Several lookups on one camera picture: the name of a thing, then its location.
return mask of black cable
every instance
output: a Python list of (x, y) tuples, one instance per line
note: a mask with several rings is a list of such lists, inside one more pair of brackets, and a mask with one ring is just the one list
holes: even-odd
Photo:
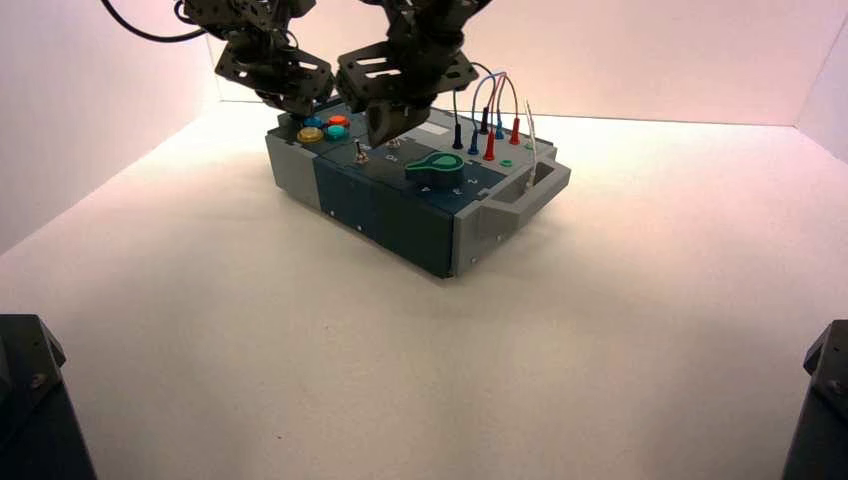
[(115, 7), (113, 7), (112, 4), (109, 3), (109, 0), (100, 0), (100, 3), (102, 3), (103, 6), (106, 7), (106, 11), (109, 12), (109, 15), (111, 15), (112, 18), (114, 18), (115, 21), (118, 22), (118, 24), (120, 24), (122, 27), (124, 27), (128, 31), (132, 32), (133, 34), (138, 35), (139, 37), (141, 37), (145, 40), (150, 40), (151, 42), (159, 42), (159, 43), (185, 42), (186, 40), (191, 40), (193, 38), (197, 38), (197, 37), (203, 35), (204, 33), (206, 33), (204, 30), (198, 29), (198, 30), (195, 30), (193, 32), (185, 33), (183, 35), (176, 35), (176, 36), (173, 36), (173, 37), (162, 37), (162, 36), (159, 36), (159, 35), (153, 35), (153, 34), (144, 32), (142, 30), (139, 30), (139, 29), (133, 27), (132, 25), (130, 25), (129, 22), (124, 20), (124, 18), (121, 17), (121, 15), (115, 10)]
[(300, 40), (298, 40), (297, 37), (294, 36), (294, 33), (292, 33), (291, 30), (286, 29), (286, 36), (292, 37), (294, 39), (294, 48), (295, 49), (300, 49)]
[(453, 121), (459, 125), (459, 111), (456, 109), (456, 90), (453, 91)]
[(181, 21), (181, 22), (183, 22), (187, 25), (197, 25), (197, 22), (195, 22), (191, 18), (184, 15), (185, 9), (183, 8), (183, 6), (184, 6), (183, 0), (177, 0), (177, 2), (174, 3), (174, 15), (177, 16), (177, 20), (179, 20), (179, 21)]
[(491, 74), (492, 74), (492, 71), (491, 71), (491, 70), (489, 70), (488, 68), (486, 68), (486, 66), (485, 66), (485, 65), (483, 65), (482, 63), (471, 62), (471, 65), (474, 65), (475, 67), (480, 67), (480, 68), (482, 68), (482, 69), (483, 69), (483, 70), (485, 70), (485, 71), (486, 71), (486, 73), (487, 73), (487, 74), (489, 74), (489, 75), (491, 75)]

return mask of yellow button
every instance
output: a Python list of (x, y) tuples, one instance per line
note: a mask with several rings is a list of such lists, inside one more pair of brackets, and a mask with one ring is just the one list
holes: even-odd
[(306, 127), (297, 132), (297, 141), (300, 143), (318, 143), (324, 139), (324, 132), (320, 128)]

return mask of teal button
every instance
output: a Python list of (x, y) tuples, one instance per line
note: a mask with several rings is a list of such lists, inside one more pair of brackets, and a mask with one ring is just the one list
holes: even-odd
[(341, 125), (327, 127), (327, 139), (330, 141), (344, 140), (347, 138), (347, 129)]

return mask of blue button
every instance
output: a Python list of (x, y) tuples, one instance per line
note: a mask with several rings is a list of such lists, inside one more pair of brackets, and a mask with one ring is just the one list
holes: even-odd
[(347, 129), (341, 125), (330, 125), (327, 127), (328, 140), (343, 140), (347, 138)]
[(324, 126), (324, 121), (318, 117), (309, 117), (303, 121), (304, 127), (321, 128)]

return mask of robotic arm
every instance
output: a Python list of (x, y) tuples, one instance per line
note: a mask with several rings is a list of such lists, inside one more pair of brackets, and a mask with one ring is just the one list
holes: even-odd
[(291, 19), (315, 0), (184, 0), (187, 17), (227, 42), (215, 72), (298, 116), (312, 114), (336, 86), (353, 112), (366, 112), (371, 145), (415, 128), (439, 93), (463, 90), (477, 73), (461, 52), (462, 28), (491, 0), (361, 0), (382, 6), (387, 40), (330, 64), (300, 50)]

